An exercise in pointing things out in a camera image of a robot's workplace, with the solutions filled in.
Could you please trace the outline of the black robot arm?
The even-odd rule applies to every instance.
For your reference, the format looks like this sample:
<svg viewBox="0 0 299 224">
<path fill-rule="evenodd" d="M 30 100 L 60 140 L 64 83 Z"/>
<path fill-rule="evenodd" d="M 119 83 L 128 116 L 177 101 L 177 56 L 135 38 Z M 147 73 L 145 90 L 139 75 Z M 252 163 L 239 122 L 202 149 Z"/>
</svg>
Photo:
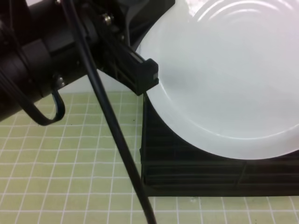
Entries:
<svg viewBox="0 0 299 224">
<path fill-rule="evenodd" d="M 96 68 L 141 95 L 158 84 L 158 65 L 136 49 L 172 0 L 76 0 Z M 59 0 L 0 3 L 0 118 L 25 110 L 40 125 L 60 121 L 58 90 L 86 74 Z"/>
</svg>

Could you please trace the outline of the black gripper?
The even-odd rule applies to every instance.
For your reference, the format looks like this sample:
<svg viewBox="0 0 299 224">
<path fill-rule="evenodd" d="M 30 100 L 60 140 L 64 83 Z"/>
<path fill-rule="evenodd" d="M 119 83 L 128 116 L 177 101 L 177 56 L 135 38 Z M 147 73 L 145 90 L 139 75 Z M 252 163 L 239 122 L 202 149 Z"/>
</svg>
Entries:
<svg viewBox="0 0 299 224">
<path fill-rule="evenodd" d="M 79 0 L 98 36 L 97 68 L 137 96 L 159 83 L 158 64 L 145 60 L 138 46 L 173 0 Z"/>
</svg>

